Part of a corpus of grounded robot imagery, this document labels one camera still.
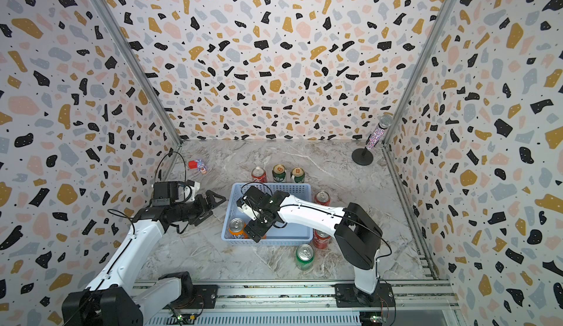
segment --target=soda can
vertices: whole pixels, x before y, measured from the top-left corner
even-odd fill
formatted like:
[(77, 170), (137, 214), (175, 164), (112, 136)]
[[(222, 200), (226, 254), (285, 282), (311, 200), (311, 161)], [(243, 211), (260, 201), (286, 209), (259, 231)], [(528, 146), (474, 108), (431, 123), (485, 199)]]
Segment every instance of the soda can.
[(252, 170), (252, 181), (259, 183), (266, 183), (266, 171), (262, 167), (256, 167)]
[(248, 238), (248, 235), (244, 232), (244, 221), (241, 218), (233, 218), (229, 222), (229, 232), (233, 235), (233, 238), (243, 239)]
[(315, 252), (313, 247), (308, 244), (300, 245), (295, 251), (295, 262), (300, 270), (306, 271), (313, 267)]
[(317, 249), (326, 249), (330, 242), (330, 235), (325, 232), (313, 230), (313, 245)]
[(330, 204), (330, 196), (324, 190), (315, 195), (315, 203), (328, 206)]
[(295, 183), (305, 183), (305, 171), (300, 167), (296, 167), (292, 169), (291, 179)]
[(282, 164), (274, 166), (274, 169), (272, 170), (272, 177), (274, 178), (274, 182), (285, 182), (285, 166)]

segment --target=basket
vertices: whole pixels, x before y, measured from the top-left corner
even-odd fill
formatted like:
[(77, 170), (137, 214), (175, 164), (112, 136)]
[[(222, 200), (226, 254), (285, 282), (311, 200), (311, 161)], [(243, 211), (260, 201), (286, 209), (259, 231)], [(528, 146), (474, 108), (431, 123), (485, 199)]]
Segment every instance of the basket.
[[(229, 233), (228, 224), (233, 218), (242, 218), (245, 224), (250, 222), (250, 217), (242, 213), (236, 206), (236, 201), (240, 199), (243, 194), (240, 189), (246, 183), (235, 183), (231, 190), (231, 196), (229, 197), (229, 206), (227, 207), (227, 213), (225, 215), (225, 222), (223, 223), (223, 231), (221, 232), (221, 238), (231, 243), (232, 245), (304, 245), (308, 244), (311, 239), (313, 239), (313, 229), (299, 224), (287, 224), (284, 228), (271, 227), (266, 233), (266, 238), (260, 240), (260, 242), (255, 243), (254, 240), (250, 238), (231, 238), (232, 235)], [(275, 193), (277, 190), (286, 191), (299, 199), (311, 201), (311, 186), (307, 183), (266, 183), (268, 187)], [(269, 194), (269, 190), (261, 185), (260, 183), (249, 184), (244, 188), (247, 191), (250, 186), (256, 186), (258, 189)]]

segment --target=terrazzo wallpaper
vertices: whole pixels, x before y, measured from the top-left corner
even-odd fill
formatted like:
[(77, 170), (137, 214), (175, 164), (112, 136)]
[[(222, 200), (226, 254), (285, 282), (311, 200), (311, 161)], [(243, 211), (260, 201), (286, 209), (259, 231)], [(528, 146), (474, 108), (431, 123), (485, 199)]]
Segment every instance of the terrazzo wallpaper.
[(1, 2), (0, 324), (61, 325), (174, 145), (88, 0)]
[(563, 0), (458, 0), (390, 149), (468, 325), (563, 325)]
[(443, 2), (106, 1), (184, 139), (361, 139)]

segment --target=cable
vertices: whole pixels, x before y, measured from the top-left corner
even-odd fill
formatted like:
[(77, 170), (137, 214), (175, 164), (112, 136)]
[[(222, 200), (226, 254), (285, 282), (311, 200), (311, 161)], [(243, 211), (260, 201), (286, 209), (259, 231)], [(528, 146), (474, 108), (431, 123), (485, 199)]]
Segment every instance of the cable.
[(347, 219), (348, 221), (352, 221), (354, 224), (356, 224), (356, 225), (358, 225), (358, 226), (361, 226), (361, 227), (365, 228), (366, 230), (370, 231), (371, 233), (375, 234), (379, 239), (381, 239), (381, 240), (385, 243), (385, 245), (387, 245), (387, 247), (389, 248), (389, 254), (385, 254), (385, 255), (379, 256), (378, 259), (383, 258), (383, 257), (390, 256), (390, 255), (393, 253), (393, 249), (391, 249), (391, 246), (389, 245), (389, 243), (387, 243), (387, 241), (384, 240), (384, 238), (381, 237), (381, 235), (380, 235), (379, 233), (377, 233), (377, 232), (375, 232), (375, 231), (372, 231), (370, 228), (366, 227), (365, 225), (363, 225), (363, 224), (361, 224), (361, 223), (359, 223), (359, 222), (357, 222), (357, 221), (355, 221), (355, 220), (352, 220), (352, 219), (349, 218), (349, 217), (344, 217), (344, 216), (340, 216), (340, 215), (334, 215), (334, 214), (332, 214), (332, 213), (330, 213), (330, 212), (326, 212), (325, 210), (320, 210), (320, 209), (317, 209), (317, 208), (313, 208), (312, 206), (301, 205), (301, 204), (287, 204), (287, 205), (282, 205), (282, 206), (280, 206), (280, 209), (283, 208), (283, 207), (287, 207), (287, 206), (298, 206), (298, 207), (301, 206), (301, 207), (306, 207), (306, 208), (309, 208), (309, 209), (313, 209), (313, 210), (320, 211), (320, 212), (322, 212), (322, 213), (326, 213), (327, 215), (330, 215), (330, 216), (345, 218), (345, 219)]

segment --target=gray marble surface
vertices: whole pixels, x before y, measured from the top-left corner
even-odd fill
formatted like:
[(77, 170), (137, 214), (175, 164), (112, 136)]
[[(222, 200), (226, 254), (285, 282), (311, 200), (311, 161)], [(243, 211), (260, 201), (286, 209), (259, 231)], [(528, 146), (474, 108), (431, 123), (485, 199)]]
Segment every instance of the gray marble surface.
[[(211, 189), (227, 198), (233, 183), (251, 181), (250, 172), (256, 166), (266, 170), (269, 181), (271, 169), (278, 163), (289, 171), (302, 167), (313, 195), (327, 190), (332, 206), (358, 203), (381, 227), (383, 238), (393, 249), (379, 265), (384, 279), (425, 279), (383, 153), (372, 149), (373, 163), (358, 166), (350, 156), (362, 146), (357, 141), (186, 141), (181, 154), (186, 161), (203, 159), (209, 167), (206, 175), (188, 169), (187, 178), (201, 183), (200, 193)], [(168, 180), (183, 178), (184, 164), (178, 157)], [(315, 250), (314, 266), (309, 271), (296, 267), (295, 247), (231, 245), (223, 241), (226, 208), (227, 204), (222, 204), (212, 217), (198, 227), (188, 227), (181, 235), (170, 229), (151, 252), (138, 279), (155, 280), (178, 271), (189, 271), (197, 280), (354, 279), (352, 266), (333, 240), (326, 250)], [(387, 252), (382, 244), (382, 254)]]

